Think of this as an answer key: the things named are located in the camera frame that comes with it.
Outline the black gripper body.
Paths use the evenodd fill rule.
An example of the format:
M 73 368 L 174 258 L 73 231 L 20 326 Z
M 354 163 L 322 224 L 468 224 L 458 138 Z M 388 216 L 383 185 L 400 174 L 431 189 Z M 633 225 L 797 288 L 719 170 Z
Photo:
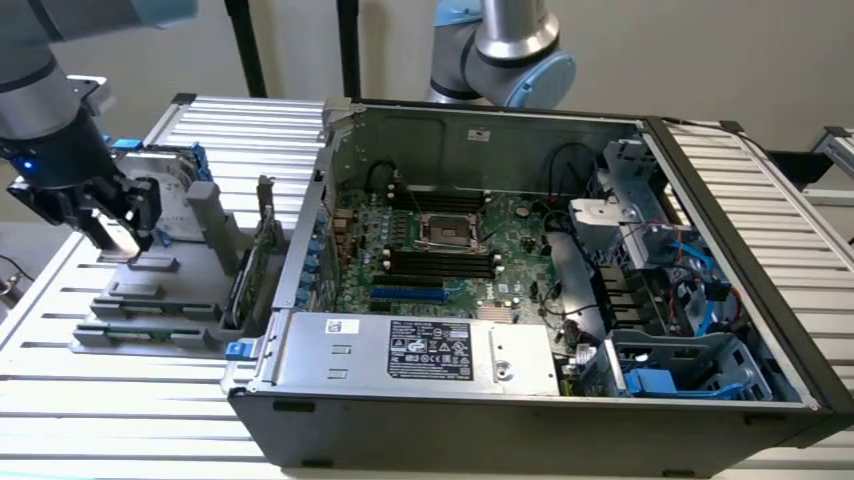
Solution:
M 31 185 L 44 189 L 81 186 L 105 207 L 105 215 L 125 217 L 124 175 L 85 110 L 52 134 L 28 140 L 0 138 L 0 158 Z

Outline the silver CPU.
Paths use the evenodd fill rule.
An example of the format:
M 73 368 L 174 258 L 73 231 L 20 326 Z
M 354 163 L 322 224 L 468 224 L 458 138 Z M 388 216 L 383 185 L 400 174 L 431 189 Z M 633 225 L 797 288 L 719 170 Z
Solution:
M 100 257 L 105 261 L 127 262 L 140 253 L 140 247 L 137 246 L 131 233 L 125 228 L 115 222 L 107 222 L 104 229 L 115 243 L 115 245 L 101 250 Z

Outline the blue expansion slot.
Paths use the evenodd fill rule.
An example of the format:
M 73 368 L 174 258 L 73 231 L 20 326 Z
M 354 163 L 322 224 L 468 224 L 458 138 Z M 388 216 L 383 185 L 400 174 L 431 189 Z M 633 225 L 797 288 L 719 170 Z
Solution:
M 399 302 L 444 303 L 448 294 L 442 288 L 374 287 L 370 297 L 376 300 Z

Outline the metal CPU socket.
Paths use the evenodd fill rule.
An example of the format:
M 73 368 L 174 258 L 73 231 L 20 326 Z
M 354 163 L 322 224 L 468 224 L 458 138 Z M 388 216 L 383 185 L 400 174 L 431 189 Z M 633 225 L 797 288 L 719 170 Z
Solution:
M 479 248 L 479 217 L 475 214 L 424 213 L 414 245 L 424 250 Z

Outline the silver hard disk blue caddy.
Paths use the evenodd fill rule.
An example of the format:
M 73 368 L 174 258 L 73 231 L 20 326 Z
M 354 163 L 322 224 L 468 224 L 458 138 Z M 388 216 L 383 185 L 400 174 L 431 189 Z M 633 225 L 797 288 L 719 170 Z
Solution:
M 151 177 L 159 183 L 162 214 L 156 238 L 162 244 L 202 242 L 202 227 L 187 200 L 192 183 L 212 181 L 202 145 L 155 145 L 124 138 L 113 141 L 109 147 L 116 165 L 129 178 Z

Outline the green graphics card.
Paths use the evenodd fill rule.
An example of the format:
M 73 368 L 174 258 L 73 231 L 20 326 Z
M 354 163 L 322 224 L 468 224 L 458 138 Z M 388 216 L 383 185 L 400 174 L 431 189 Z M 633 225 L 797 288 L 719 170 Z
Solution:
M 223 326 L 247 336 L 258 335 L 266 329 L 284 264 L 286 240 L 282 224 L 276 220 L 274 184 L 272 177 L 259 177 L 256 197 L 260 221 L 251 248 L 242 260 L 223 317 Z

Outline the black stand pole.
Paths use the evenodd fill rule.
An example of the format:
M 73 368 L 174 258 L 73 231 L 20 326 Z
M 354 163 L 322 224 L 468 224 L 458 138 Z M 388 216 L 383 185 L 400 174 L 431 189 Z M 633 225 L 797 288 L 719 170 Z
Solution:
M 267 98 L 267 86 L 248 0 L 224 0 L 248 94 Z
M 359 0 L 336 0 L 336 19 L 343 93 L 358 99 L 362 97 Z

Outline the green motherboard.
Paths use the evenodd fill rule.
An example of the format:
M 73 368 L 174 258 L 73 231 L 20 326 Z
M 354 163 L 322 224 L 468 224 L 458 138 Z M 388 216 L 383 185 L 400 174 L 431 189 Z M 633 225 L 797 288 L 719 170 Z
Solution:
M 420 249 L 414 245 L 419 219 L 424 213 L 394 211 L 396 196 L 416 192 L 432 195 L 480 197 L 479 248 L 500 251 L 492 256 L 494 278 L 448 278 L 443 290 L 444 303 L 402 302 L 399 316 L 476 319 L 483 305 L 512 307 L 519 312 L 516 323 L 544 326 L 556 357 L 571 358 L 582 332 L 566 319 L 559 305 L 562 293 L 551 259 L 547 228 L 564 226 L 560 215 L 550 213 L 544 202 L 510 193 L 446 193 L 407 191 L 387 186 L 371 191 L 350 189 L 340 194 L 334 211 L 334 239 L 339 258 L 339 293 L 335 308 L 348 313 L 371 313 L 368 304 L 375 275 L 388 274 L 390 250 Z

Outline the black open PC case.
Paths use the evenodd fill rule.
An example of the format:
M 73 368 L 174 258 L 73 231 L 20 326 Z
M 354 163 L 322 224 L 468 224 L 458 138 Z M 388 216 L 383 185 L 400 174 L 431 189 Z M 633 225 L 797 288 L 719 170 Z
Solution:
M 771 401 L 617 397 L 595 378 L 602 341 L 552 350 L 555 397 L 411 398 L 276 393 L 260 377 L 287 319 L 336 310 L 334 211 L 350 189 L 526 195 L 560 215 L 591 271 L 571 202 L 611 141 L 646 143 L 675 215 L 705 244 L 661 270 L 665 336 L 730 333 Z M 775 447 L 854 427 L 854 379 L 819 328 L 854 337 L 854 246 L 734 121 L 364 101 L 324 110 L 320 150 L 292 231 L 255 371 L 224 392 L 266 459 L 338 468 L 707 478 Z

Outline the grey plastic air shroud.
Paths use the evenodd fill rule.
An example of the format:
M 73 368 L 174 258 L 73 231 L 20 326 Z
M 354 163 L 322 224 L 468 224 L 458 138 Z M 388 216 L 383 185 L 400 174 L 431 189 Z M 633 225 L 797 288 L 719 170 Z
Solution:
M 606 336 L 606 327 L 593 289 L 593 275 L 582 251 L 568 233 L 548 232 L 546 239 L 551 246 L 551 259 L 562 287 L 562 311 L 566 318 L 578 324 L 579 330 L 601 341 Z

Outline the silver disk bay cage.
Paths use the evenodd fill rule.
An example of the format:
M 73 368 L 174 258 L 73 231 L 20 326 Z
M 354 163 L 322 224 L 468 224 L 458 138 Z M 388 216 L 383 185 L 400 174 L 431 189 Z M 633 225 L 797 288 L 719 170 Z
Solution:
M 611 141 L 591 177 L 590 193 L 571 202 L 583 246 L 601 263 L 626 270 L 682 261 L 705 244 L 698 229 L 675 215 L 666 179 L 646 143 Z

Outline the black fan block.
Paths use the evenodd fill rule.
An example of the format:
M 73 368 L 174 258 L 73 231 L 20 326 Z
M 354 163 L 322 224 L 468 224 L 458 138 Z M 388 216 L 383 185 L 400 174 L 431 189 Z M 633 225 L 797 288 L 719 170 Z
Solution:
M 653 336 L 667 334 L 670 284 L 661 270 L 623 270 L 599 264 L 593 286 L 606 332 L 626 329 Z

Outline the grey perforated drive bay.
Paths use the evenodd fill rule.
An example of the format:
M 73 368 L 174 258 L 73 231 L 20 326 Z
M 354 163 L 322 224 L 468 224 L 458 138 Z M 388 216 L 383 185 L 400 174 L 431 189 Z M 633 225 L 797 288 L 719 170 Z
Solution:
M 759 364 L 730 333 L 651 336 L 614 330 L 597 351 L 595 378 L 617 397 L 771 401 Z

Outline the black box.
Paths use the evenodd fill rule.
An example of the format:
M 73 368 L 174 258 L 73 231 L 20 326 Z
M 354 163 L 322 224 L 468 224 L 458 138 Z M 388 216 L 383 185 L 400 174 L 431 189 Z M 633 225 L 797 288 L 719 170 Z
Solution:
M 823 153 L 771 150 L 769 158 L 798 191 L 817 183 L 833 166 Z

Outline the aluminium frame table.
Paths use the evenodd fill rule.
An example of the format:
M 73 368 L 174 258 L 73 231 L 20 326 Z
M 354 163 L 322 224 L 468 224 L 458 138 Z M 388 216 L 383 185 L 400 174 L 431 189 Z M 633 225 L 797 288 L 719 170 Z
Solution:
M 802 193 L 814 205 L 854 207 L 854 127 L 826 126 L 811 153 L 830 164 Z

